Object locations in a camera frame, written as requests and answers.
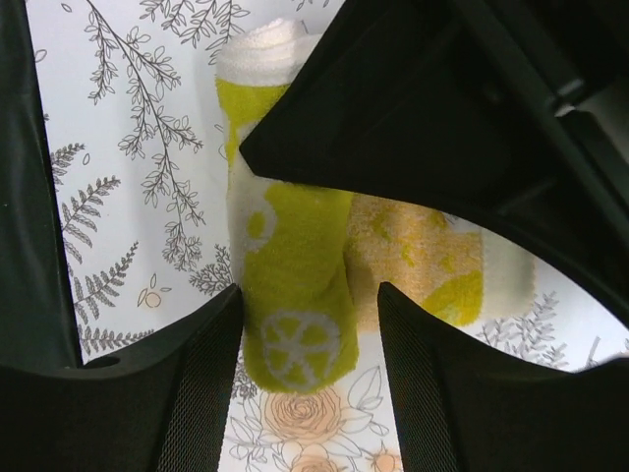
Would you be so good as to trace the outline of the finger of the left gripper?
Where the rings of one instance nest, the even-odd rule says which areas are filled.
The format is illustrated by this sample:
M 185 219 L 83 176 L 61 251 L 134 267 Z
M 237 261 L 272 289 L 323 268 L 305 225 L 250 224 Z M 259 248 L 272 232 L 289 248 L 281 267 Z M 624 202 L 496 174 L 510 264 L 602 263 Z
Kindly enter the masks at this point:
M 241 153 L 473 221 L 628 320 L 624 1 L 348 1 Z

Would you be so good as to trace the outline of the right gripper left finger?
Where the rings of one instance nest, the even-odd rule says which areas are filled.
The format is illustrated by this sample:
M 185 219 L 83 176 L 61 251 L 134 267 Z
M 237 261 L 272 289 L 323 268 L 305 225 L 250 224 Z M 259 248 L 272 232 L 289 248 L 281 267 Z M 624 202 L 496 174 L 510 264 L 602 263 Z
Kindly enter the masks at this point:
M 215 471 L 243 328 L 230 285 L 79 369 L 1 369 L 4 471 Z

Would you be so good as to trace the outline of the yellow lemon print towel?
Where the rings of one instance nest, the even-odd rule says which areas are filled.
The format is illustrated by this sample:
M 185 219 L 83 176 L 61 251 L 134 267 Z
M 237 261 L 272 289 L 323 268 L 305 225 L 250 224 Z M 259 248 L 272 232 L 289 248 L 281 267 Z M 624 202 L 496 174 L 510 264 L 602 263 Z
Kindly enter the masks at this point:
M 318 43 L 294 19 L 233 38 L 216 64 L 225 127 L 231 273 L 245 301 L 248 375 L 273 392 L 311 393 L 358 361 L 390 282 L 430 314 L 463 326 L 527 314 L 530 253 L 436 209 L 256 176 L 240 144 Z

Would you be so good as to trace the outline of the floral table mat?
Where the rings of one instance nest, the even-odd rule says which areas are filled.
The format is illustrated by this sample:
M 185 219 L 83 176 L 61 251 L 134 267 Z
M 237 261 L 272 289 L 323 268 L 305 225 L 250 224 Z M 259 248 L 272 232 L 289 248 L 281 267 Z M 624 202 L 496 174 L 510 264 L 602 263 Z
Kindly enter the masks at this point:
M 30 1 L 29 20 L 81 346 L 93 358 L 211 295 L 225 254 L 225 165 L 209 56 L 335 1 Z

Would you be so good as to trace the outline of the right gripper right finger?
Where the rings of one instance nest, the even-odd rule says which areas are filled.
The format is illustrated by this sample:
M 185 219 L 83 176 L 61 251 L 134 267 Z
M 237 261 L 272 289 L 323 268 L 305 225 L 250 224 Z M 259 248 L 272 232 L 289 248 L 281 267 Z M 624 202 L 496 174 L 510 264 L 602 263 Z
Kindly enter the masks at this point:
M 437 319 L 390 283 L 377 295 L 407 471 L 624 471 L 628 361 L 532 364 Z

